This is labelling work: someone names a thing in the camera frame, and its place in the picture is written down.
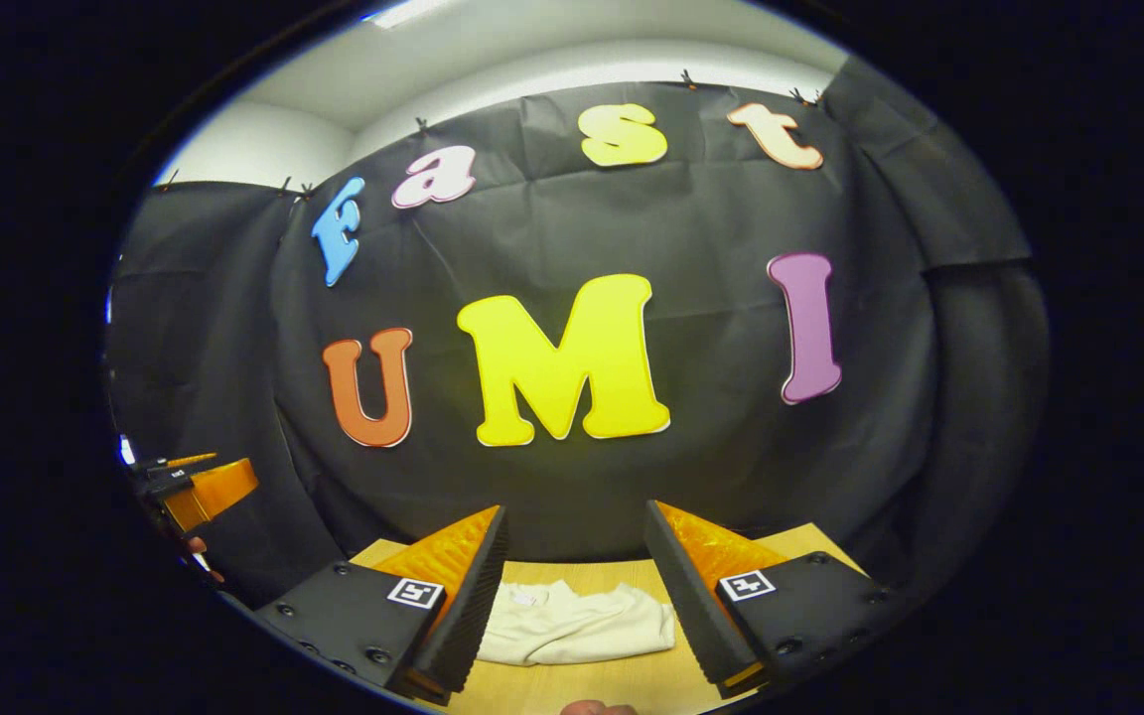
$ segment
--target white cloth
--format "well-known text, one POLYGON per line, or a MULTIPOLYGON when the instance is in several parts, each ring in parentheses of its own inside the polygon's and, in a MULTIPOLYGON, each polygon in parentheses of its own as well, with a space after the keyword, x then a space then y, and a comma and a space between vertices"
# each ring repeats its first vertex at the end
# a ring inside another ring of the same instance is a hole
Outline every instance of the white cloth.
POLYGON ((577 596, 563 580, 496 587, 479 660, 509 666, 614 660, 674 648, 674 607, 619 583, 577 596))

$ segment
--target wooden table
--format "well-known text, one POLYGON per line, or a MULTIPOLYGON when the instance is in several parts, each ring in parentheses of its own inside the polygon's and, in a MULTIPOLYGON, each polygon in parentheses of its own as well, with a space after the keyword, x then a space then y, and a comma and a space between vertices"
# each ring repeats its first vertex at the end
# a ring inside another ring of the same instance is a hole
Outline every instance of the wooden table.
MULTIPOLYGON (((861 571, 813 524, 757 539, 757 543, 788 558, 827 551, 861 571)), ((402 543, 379 539, 350 562, 372 566, 404 548, 402 543)), ((502 571, 505 583, 554 583, 559 579, 567 581, 580 596, 610 591, 617 583, 629 583, 648 591, 658 602, 673 603, 650 558, 603 564, 508 561, 502 571)), ((674 630, 676 643, 670 651, 618 660, 571 666, 503 666, 476 660, 467 686, 450 698, 448 706, 421 705, 453 715, 558 715, 569 702, 601 700, 607 705, 633 705, 639 715, 694 715, 754 696, 749 692, 722 700, 717 688, 705 682, 690 643, 682 634, 681 621, 676 621, 674 630)))

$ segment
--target letter m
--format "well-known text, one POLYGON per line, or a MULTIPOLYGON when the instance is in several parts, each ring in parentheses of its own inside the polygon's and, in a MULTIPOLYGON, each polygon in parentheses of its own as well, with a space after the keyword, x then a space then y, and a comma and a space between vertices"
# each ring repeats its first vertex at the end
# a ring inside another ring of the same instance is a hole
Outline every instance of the letter m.
POLYGON ((485 403, 479 442, 488 447, 532 443, 537 430, 518 416, 515 390, 555 439, 566 438, 587 380, 594 403, 582 426, 589 436, 607 439, 668 427, 668 408, 656 402, 644 340, 650 297, 651 285, 642 276, 590 280, 577 293, 558 348, 511 295, 467 304, 458 326, 476 341, 485 403))

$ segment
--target human hand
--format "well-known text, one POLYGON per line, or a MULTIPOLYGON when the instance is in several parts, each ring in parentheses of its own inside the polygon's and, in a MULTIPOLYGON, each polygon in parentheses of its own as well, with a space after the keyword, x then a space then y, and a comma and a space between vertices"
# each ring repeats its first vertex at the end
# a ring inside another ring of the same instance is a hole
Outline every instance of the human hand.
POLYGON ((601 700, 578 700, 564 706, 559 715, 638 715, 638 712, 631 705, 607 707, 601 700))
MULTIPOLYGON (((188 539, 185 546, 188 547, 188 553, 192 555, 204 554, 206 551, 206 542, 200 540, 200 538, 188 539)), ((214 579, 219 581, 219 583, 223 583, 223 575, 220 575, 219 571, 213 571, 209 566, 206 566, 206 570, 209 571, 209 575, 214 575, 214 579)))

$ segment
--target letter f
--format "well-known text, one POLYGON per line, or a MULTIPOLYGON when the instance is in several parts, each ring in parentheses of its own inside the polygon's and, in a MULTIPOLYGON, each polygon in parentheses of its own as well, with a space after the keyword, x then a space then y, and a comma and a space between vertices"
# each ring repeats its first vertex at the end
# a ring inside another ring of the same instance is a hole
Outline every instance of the letter f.
POLYGON ((347 238, 347 231, 359 228, 359 207, 352 198, 364 189, 363 177, 351 177, 312 227, 312 238, 320 241, 320 252, 326 257, 326 285, 329 288, 337 283, 359 249, 356 239, 347 238))

